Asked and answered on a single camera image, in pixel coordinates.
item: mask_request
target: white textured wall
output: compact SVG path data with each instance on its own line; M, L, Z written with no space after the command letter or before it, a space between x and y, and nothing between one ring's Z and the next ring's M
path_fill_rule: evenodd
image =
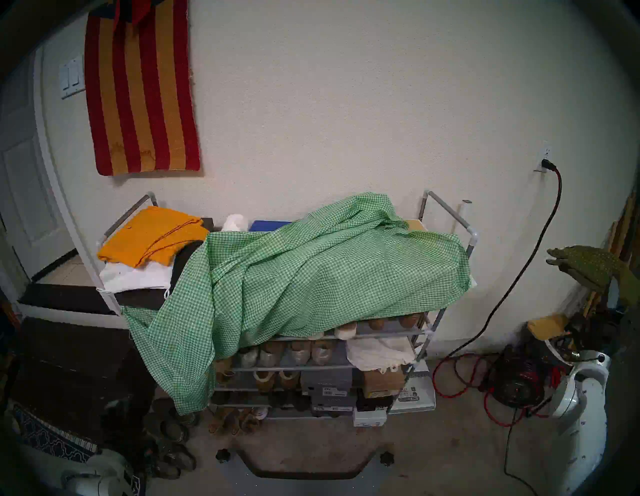
M461 339L480 329L551 210L556 179L532 172L543 140L564 179L544 248L599 245L630 191L638 106L571 4L192 0L190 19L200 175L98 176L84 94L61 100L57 82L58 65L83 51L86 17L45 45L47 132L89 246L148 190L222 223L236 212L295 219L365 190L411 218L429 187L453 205L473 200L481 234L480 286L439 333ZM489 338L555 310L572 288L541 253Z

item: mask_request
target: red and yellow striped towel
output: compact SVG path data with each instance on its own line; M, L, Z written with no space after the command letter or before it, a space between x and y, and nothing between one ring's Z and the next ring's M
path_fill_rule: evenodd
M151 0L136 25L131 0L89 14L84 78L101 175L200 169L187 1Z

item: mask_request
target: black knob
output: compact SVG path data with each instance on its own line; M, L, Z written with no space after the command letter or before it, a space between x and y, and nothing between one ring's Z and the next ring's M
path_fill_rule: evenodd
M218 460L218 463L226 463L229 461L229 458L231 458L231 453L229 453L228 449L219 449L216 453L216 460Z
M389 453L388 451L385 451L383 454L380 455L380 463L382 463L382 465L384 465L385 467L391 467L391 465L393 465L394 462L395 460L394 460L393 453Z

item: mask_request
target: white folded cloth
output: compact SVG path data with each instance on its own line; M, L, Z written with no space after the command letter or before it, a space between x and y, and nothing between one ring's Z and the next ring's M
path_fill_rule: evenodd
M100 272L106 292L130 291L131 289L169 289L173 261L166 266L149 260L138 269L128 265L108 262Z
M222 231L248 231L249 221L242 214L231 214L222 224Z
M387 369L392 372L400 365L412 364L415 353L406 337L381 337L350 339L347 341L347 358L361 371Z

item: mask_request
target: patterned rug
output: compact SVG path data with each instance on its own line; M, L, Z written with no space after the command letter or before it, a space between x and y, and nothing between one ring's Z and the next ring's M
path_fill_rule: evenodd
M22 440L32 448L58 458L86 463L98 451L97 445L73 436L30 414L13 404L13 416L20 425ZM144 496L143 482L133 476L131 490L135 496Z

